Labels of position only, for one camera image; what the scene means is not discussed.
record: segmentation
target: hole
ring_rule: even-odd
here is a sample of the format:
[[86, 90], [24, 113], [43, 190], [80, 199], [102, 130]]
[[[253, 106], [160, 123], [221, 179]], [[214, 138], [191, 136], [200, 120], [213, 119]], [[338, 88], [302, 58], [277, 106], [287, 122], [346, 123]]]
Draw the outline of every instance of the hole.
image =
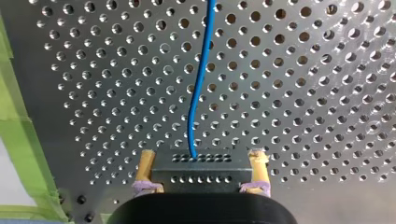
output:
[[381, 1], [378, 5], [378, 9], [385, 11], [390, 8], [391, 2], [390, 1]]
[[113, 32], [113, 34], [115, 35], [119, 35], [122, 33], [122, 27], [119, 24], [114, 24], [111, 27], [111, 31]]
[[198, 12], [198, 6], [192, 6], [190, 7], [190, 13], [191, 14], [196, 14]]
[[311, 52], [312, 53], [316, 53], [316, 52], [318, 52], [320, 50], [320, 45], [314, 45], [314, 46], [312, 46], [312, 48], [311, 48]]
[[155, 27], [157, 28], [157, 30], [162, 31], [162, 30], [166, 29], [166, 22], [163, 20], [159, 20], [159, 21], [157, 21]]
[[168, 15], [169, 17], [173, 16], [175, 14], [175, 10], [171, 7], [169, 7], [168, 9], [166, 9], [166, 15]]
[[137, 22], [134, 23], [134, 30], [137, 33], [143, 32], [144, 29], [145, 29], [145, 26], [143, 25], [142, 22], [137, 21]]
[[334, 15], [337, 12], [337, 6], [336, 5], [328, 5], [326, 7], [326, 13], [327, 15]]
[[260, 17], [261, 17], [261, 14], [258, 11], [254, 11], [250, 14], [250, 20], [253, 22], [259, 21]]
[[186, 29], [187, 27], [189, 27], [189, 25], [190, 22], [186, 18], [183, 18], [178, 22], [178, 26], [180, 27], [180, 29]]
[[73, 15], [74, 14], [74, 8], [70, 4], [64, 5], [64, 14], [66, 15]]
[[374, 30], [374, 35], [377, 37], [380, 37], [381, 35], [384, 35], [387, 29], [385, 27], [376, 27]]
[[293, 30], [295, 30], [296, 28], [297, 28], [297, 23], [295, 23], [294, 21], [292, 21], [291, 23], [289, 23], [288, 29], [289, 29], [290, 31], [293, 31]]
[[190, 51], [191, 48], [192, 48], [192, 46], [191, 46], [190, 42], [184, 42], [184, 43], [182, 44], [182, 46], [181, 46], [181, 49], [182, 49], [184, 52]]
[[281, 58], [274, 59], [274, 67], [280, 67], [282, 65], [283, 65], [283, 59], [281, 59]]
[[221, 4], [216, 4], [215, 5], [215, 11], [220, 12], [222, 10], [222, 5]]
[[281, 88], [282, 86], [283, 86], [282, 80], [277, 79], [277, 80], [274, 81], [273, 87], [274, 87], [275, 89], [279, 89], [279, 88]]
[[334, 38], [334, 36], [335, 36], [335, 33], [334, 33], [334, 31], [332, 31], [332, 30], [328, 30], [328, 31], [326, 31], [326, 32], [323, 34], [323, 38], [324, 38], [325, 40], [332, 40], [332, 39]]
[[312, 11], [311, 11], [310, 7], [303, 7], [300, 10], [300, 15], [301, 15], [301, 17], [306, 18], [306, 17], [309, 17], [311, 15], [311, 12]]
[[235, 46], [236, 46], [236, 40], [235, 40], [234, 38], [228, 39], [228, 41], [227, 41], [227, 47], [228, 47], [229, 49], [233, 49], [233, 48], [235, 48]]
[[369, 74], [366, 77], [366, 82], [367, 83], [373, 83], [376, 81], [376, 75], [375, 74]]
[[276, 44], [283, 44], [285, 42], [285, 36], [283, 35], [276, 35], [275, 36], [275, 43]]
[[364, 9], [364, 4], [362, 2], [357, 2], [353, 4], [351, 11], [354, 13], [360, 13]]
[[298, 38], [299, 38], [299, 40], [300, 40], [301, 42], [306, 42], [306, 41], [309, 40], [309, 33], [307, 33], [307, 32], [302, 32], [302, 33], [300, 33], [300, 35], [298, 36]]
[[144, 16], [145, 18], [150, 18], [151, 15], [152, 15], [152, 13], [151, 13], [150, 10], [145, 10], [145, 12], [143, 13], [143, 16]]
[[263, 6], [265, 7], [270, 7], [273, 4], [273, 0], [264, 0], [262, 3]]
[[286, 17], [286, 11], [284, 9], [278, 9], [275, 13], [275, 18], [277, 18], [278, 20], [282, 20], [285, 19]]
[[300, 65], [300, 66], [303, 66], [303, 65], [306, 64], [306, 63], [308, 63], [308, 58], [305, 57], [305, 56], [300, 56], [300, 57], [297, 59], [297, 64]]
[[264, 27], [262, 28], [262, 30], [263, 30], [265, 33], [270, 33], [271, 30], [272, 30], [272, 25], [266, 24], [266, 25], [264, 25]]
[[248, 28], [245, 26], [242, 26], [241, 28], [239, 28], [239, 34], [240, 35], [245, 35], [248, 33]]
[[324, 55], [322, 56], [322, 58], [320, 59], [320, 61], [321, 61], [323, 64], [329, 63], [329, 62], [332, 61], [332, 55], [330, 55], [330, 54], [324, 54]]
[[157, 7], [163, 3], [163, 0], [151, 0], [151, 3]]
[[116, 10], [117, 2], [115, 0], [108, 0], [106, 3], [106, 7], [108, 10]]
[[356, 37], [358, 37], [361, 34], [361, 31], [358, 29], [350, 29], [347, 33], [347, 35], [349, 36], [349, 38], [354, 39]]
[[352, 63], [353, 61], [356, 60], [356, 58], [357, 58], [356, 54], [355, 54], [355, 53], [352, 53], [352, 52], [349, 52], [349, 53], [346, 55], [346, 61], [347, 61], [348, 63]]
[[236, 17], [234, 14], [228, 14], [225, 21], [227, 22], [227, 24], [232, 25], [235, 23]]
[[259, 38], [258, 36], [253, 36], [253, 37], [250, 39], [250, 44], [251, 44], [251, 46], [253, 46], [253, 47], [259, 46], [259, 45], [260, 45], [260, 42], [261, 42], [261, 40], [260, 40], [260, 38]]
[[228, 69], [229, 69], [230, 71], [235, 70], [235, 69], [237, 68], [237, 66], [238, 66], [238, 64], [237, 64], [236, 62], [229, 62], [229, 63], [228, 63]]

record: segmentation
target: blue wire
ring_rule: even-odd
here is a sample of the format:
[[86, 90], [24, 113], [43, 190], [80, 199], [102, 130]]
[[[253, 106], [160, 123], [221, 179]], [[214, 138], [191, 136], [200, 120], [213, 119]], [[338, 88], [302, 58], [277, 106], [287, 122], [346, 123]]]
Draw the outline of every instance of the blue wire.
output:
[[199, 95], [201, 93], [202, 84], [204, 83], [204, 78], [205, 78], [205, 67], [207, 63], [207, 57], [209, 55], [210, 39], [212, 37], [213, 23], [215, 20], [215, 11], [214, 11], [215, 4], [216, 4], [216, 0], [207, 0], [204, 44], [202, 45], [201, 60], [199, 62], [198, 75], [197, 75], [197, 79], [195, 80], [195, 87], [194, 87], [194, 92], [192, 94], [190, 110], [189, 110], [189, 120], [187, 122], [189, 150], [192, 158], [197, 157], [197, 152], [195, 150], [195, 145], [194, 145], [193, 126], [195, 119], [195, 110], [198, 105]]

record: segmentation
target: purple clip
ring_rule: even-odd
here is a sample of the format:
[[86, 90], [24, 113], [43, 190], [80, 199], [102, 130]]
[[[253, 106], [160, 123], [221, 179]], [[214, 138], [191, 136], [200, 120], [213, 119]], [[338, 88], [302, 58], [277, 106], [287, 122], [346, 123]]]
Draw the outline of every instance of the purple clip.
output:
[[242, 184], [239, 192], [246, 192], [247, 189], [262, 189], [263, 195], [271, 197], [271, 184], [266, 181], [255, 181], [246, 184]]

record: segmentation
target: silver metal surface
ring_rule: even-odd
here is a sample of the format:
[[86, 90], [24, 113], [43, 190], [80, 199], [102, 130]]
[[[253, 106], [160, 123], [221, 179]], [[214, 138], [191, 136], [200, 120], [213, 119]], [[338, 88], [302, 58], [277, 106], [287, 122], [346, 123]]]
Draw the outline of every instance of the silver metal surface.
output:
[[245, 150], [201, 149], [193, 159], [184, 149], [160, 147], [151, 180], [162, 183], [165, 192], [238, 192], [251, 181], [251, 166]]
[[[205, 2], [0, 4], [65, 210], [99, 221], [133, 197], [142, 148], [187, 146]], [[302, 223], [394, 223], [396, 4], [222, 0], [216, 11], [197, 147], [263, 147], [273, 197]]]

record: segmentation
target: perforated metal sheet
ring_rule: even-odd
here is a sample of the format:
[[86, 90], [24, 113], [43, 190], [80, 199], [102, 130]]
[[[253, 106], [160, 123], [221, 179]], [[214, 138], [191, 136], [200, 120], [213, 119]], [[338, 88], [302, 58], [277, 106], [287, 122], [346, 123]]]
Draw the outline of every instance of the perforated metal sheet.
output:
[[[99, 221], [132, 198], [142, 148], [187, 147], [205, 2], [1, 5], [64, 209]], [[302, 223], [393, 223], [396, 4], [223, 0], [216, 11], [198, 148], [264, 147], [274, 198]]]

